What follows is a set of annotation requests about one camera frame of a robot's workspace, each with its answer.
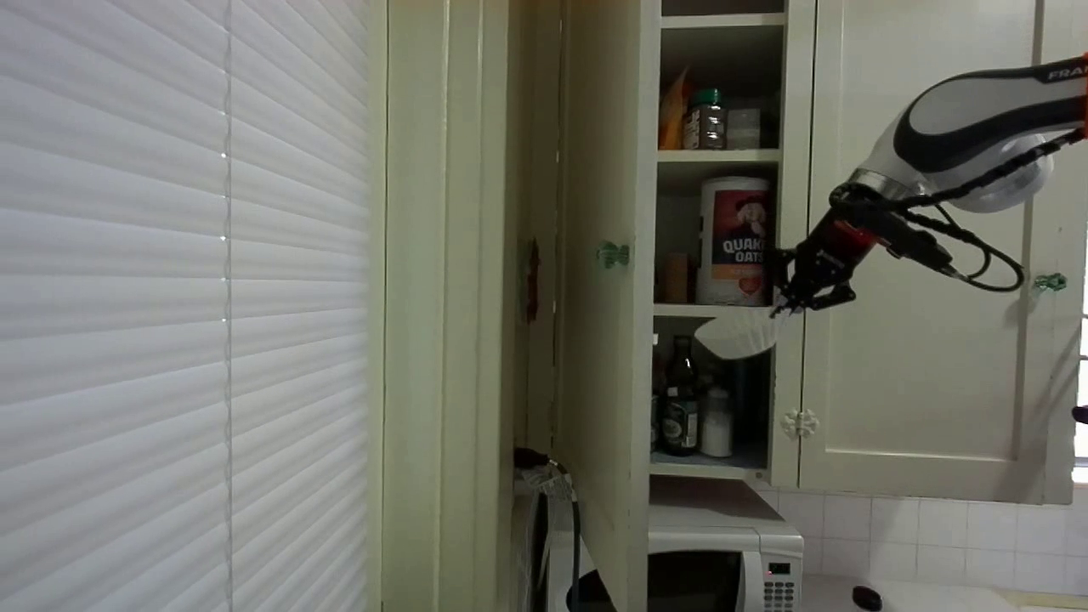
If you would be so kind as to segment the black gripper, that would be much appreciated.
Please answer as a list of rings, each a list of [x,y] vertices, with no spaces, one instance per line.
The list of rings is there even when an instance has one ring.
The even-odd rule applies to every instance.
[[[839,205],[794,246],[772,256],[776,308],[829,308],[854,300],[854,269],[884,241],[877,209]]]

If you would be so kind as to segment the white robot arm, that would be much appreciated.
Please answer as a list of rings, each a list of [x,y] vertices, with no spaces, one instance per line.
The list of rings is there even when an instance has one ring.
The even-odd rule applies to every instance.
[[[1048,156],[1088,136],[1088,57],[965,71],[928,86],[829,190],[814,228],[772,260],[772,312],[854,300],[854,269],[881,246],[981,291],[1016,291],[1023,264],[965,232],[949,209],[1026,205]]]

